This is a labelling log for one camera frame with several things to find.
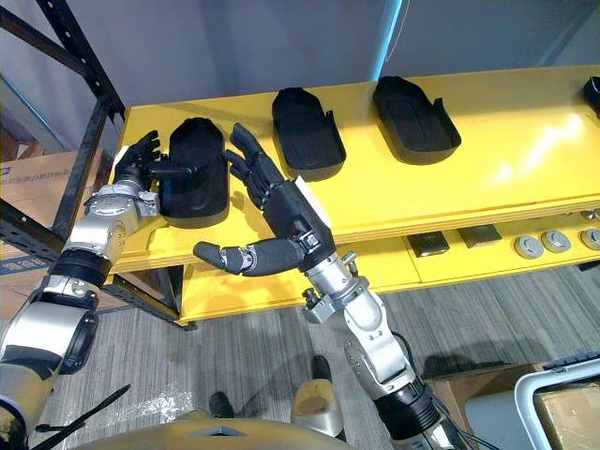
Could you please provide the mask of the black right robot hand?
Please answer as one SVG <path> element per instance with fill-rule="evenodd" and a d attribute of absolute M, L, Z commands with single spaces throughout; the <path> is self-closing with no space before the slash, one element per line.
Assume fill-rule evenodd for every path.
<path fill-rule="evenodd" d="M 291 269 L 306 272 L 337 250 L 333 234 L 295 180 L 286 179 L 242 124 L 233 125 L 230 142 L 242 152 L 225 152 L 231 174 L 247 188 L 274 236 L 242 247 L 201 241 L 193 254 L 233 275 L 262 277 Z"/>

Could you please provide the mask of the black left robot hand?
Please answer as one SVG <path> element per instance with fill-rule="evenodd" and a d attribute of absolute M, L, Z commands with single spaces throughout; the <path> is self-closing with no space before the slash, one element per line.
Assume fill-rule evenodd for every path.
<path fill-rule="evenodd" d="M 184 181 L 197 169 L 184 165 L 159 151 L 160 140 L 156 130 L 149 131 L 129 146 L 114 168 L 113 182 L 132 182 L 140 190 L 148 190 L 152 181 Z"/>

